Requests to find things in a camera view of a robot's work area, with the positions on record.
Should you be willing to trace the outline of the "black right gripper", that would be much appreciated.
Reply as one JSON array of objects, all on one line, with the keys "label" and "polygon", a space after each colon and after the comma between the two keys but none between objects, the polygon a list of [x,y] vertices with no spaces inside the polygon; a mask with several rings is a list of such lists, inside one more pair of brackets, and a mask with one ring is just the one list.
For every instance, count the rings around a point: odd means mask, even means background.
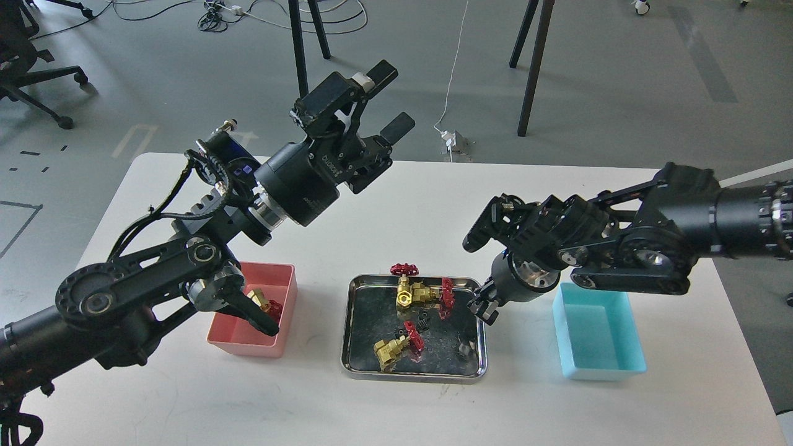
[{"label": "black right gripper", "polygon": [[560,279],[558,270],[545,270],[512,252],[502,252],[493,260],[490,278],[476,290],[476,297],[468,301],[467,308],[492,326],[499,316],[501,304],[537,299],[552,291]]}]

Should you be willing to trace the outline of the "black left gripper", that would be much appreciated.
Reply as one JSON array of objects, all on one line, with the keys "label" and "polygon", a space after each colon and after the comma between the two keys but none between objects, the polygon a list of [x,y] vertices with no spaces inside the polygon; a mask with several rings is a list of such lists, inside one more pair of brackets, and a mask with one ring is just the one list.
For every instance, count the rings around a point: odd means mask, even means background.
[{"label": "black left gripper", "polygon": [[329,74],[295,102],[290,116],[306,137],[286,144],[256,170],[258,223],[276,227],[291,219],[307,226],[339,198],[340,183],[359,194],[391,166],[393,145],[414,129],[414,119],[401,112],[369,138],[360,137],[359,124],[368,101],[397,76],[383,59],[351,78]]}]

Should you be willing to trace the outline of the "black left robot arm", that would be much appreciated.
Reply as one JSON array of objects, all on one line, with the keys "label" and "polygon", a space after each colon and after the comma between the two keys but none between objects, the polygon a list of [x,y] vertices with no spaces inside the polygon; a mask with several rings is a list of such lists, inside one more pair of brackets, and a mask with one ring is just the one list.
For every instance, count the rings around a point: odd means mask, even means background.
[{"label": "black left robot arm", "polygon": [[385,60],[351,78],[329,74],[290,111],[305,139],[266,163],[230,135],[235,120],[187,150],[170,194],[122,232],[105,262],[77,269],[53,307],[2,329],[2,444],[42,437],[42,420],[20,411],[28,392],[51,395],[55,378],[87,361],[144,366],[195,313],[232,315],[277,334],[274,317],[243,293],[241,266],[227,245],[238,234],[266,245],[286,219],[307,226],[339,198],[341,183],[359,194],[391,166],[393,145],[414,119],[400,113],[369,138],[359,135],[359,123],[397,74]]}]

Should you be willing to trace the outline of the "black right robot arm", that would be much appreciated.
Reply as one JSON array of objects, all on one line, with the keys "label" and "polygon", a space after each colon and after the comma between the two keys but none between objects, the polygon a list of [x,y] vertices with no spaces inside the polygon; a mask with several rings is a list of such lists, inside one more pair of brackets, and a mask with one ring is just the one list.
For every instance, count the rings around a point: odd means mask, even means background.
[{"label": "black right robot arm", "polygon": [[791,181],[724,188],[710,169],[667,163],[651,181],[597,197],[527,203],[493,198],[463,240],[504,246],[468,309],[492,325],[499,307],[552,291],[572,268],[587,290],[683,295],[700,258],[791,259]]}]

